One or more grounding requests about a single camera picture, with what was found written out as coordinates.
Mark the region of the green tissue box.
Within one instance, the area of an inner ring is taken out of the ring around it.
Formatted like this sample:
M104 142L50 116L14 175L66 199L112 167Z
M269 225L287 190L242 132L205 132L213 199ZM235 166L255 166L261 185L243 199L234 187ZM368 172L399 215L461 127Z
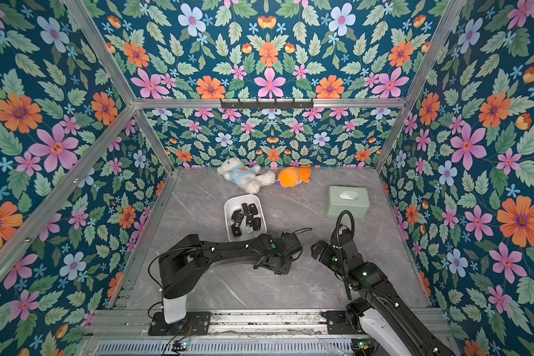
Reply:
M364 220L369 208L368 191L361 187L330 186L324 203L325 215L329 218L349 211L355 220Z

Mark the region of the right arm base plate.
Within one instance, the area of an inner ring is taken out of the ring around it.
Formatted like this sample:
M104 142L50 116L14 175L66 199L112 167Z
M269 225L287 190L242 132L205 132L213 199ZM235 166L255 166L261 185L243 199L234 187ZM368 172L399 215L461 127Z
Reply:
M386 330L389 325L375 309L358 311L325 311L320 313L325 319L330 335L373 335Z

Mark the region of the black key pair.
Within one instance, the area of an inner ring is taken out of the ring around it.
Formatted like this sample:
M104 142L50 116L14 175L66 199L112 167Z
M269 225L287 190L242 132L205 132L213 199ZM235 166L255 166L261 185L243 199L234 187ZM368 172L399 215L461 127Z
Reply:
M240 228L238 226L236 226L236 225L232 225L231 226L231 233L232 233L233 237L235 237L235 238L238 238L238 237L242 236Z
M255 217L253 219L253 230L260 231L263 225L263 221L260 217Z

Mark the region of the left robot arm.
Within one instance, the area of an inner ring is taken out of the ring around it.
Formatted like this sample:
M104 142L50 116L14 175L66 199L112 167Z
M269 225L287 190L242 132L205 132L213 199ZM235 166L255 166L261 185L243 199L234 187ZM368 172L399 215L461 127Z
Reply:
M186 318L187 295L209 269L251 264L255 269L286 275L302 253L295 233L284 232L280 237L259 234L250 240L227 243L204 241L198 234L190 234L157 258L164 322L172 325Z

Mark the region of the black chrome key lowest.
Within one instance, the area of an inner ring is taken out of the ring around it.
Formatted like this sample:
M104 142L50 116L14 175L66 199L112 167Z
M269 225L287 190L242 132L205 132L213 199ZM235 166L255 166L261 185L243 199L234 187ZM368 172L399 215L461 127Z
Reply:
M241 226L241 223L243 222L245 217L246 217L246 215L243 212L239 212L239 214L237 215L237 217L236 217L236 219L234 221L234 226L236 228L239 228Z

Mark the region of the white plush bear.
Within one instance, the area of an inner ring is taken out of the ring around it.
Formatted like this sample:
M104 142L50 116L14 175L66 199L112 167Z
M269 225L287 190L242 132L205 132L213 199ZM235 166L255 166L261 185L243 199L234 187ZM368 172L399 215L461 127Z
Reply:
M261 166L247 166L239 158L229 158L217 168L217 173L224 179L234 183L247 194L257 194L262 187L273 185L276 181L275 173L268 171L260 173Z

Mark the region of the white storage tray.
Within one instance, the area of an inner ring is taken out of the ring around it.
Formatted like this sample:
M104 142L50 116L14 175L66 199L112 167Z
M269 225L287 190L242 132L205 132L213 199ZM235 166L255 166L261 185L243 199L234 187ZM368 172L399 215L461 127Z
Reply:
M258 215L252 216L252 215L246 215L243 222L241 223L241 226L239 227L242 233L241 237L235 238L233 237L231 233L231 226L234 225L234 222L231 220L231 215L234 211L237 209L242 210L242 204L247 203L248 205L251 203L254 203L259 211ZM224 215L225 215L225 225L226 225L226 231L228 234L228 241L229 242L238 242L241 240L250 240L255 237L258 237L260 234L267 233L267 226L266 226L266 220L264 217L263 209L260 203L259 197L253 195L253 194L246 194L238 197L233 197L229 199L224 204ZM255 217L260 217L263 221L263 225L260 231L254 231L253 230L253 219Z

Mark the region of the orange plush fish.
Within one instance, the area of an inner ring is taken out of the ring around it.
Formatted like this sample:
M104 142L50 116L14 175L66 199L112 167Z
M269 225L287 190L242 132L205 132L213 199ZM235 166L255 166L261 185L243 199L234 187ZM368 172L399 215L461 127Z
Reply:
M301 183L310 182L311 175L310 167L288 167L278 174L277 181L283 188L294 188Z

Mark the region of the black shield-shaped car key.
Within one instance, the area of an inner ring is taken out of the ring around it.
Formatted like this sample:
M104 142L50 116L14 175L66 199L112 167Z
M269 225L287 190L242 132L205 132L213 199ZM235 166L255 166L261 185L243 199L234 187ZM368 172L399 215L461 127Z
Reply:
M240 213L241 213L240 209L237 209L236 211L234 211L233 214L231 215L231 220L235 222L236 219L239 217Z

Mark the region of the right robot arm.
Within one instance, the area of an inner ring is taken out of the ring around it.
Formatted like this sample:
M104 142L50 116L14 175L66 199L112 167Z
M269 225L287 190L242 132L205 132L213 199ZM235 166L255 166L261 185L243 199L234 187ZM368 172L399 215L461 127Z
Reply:
M359 293L346 308L349 328L378 341L389 355L454 355L402 301L384 272L358 252L350 230L320 240L311 256Z

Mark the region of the black wall hook rail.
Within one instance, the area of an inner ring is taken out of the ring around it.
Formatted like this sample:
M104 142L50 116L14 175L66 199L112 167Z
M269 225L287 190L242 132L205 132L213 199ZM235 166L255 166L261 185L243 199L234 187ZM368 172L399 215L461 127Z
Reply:
M222 109L311 109L314 108L313 100L297 100L297 99L230 99L220 100L220 107Z

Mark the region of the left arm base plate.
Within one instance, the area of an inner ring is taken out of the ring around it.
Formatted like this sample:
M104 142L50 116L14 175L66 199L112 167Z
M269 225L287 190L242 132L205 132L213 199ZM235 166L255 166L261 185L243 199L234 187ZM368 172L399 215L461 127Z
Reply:
M149 336L184 336L190 334L207 335L211 322L212 313L210 312L191 312L189 311L184 319L174 323L167 323L164 319L163 312L156 312L152 317L148 330Z

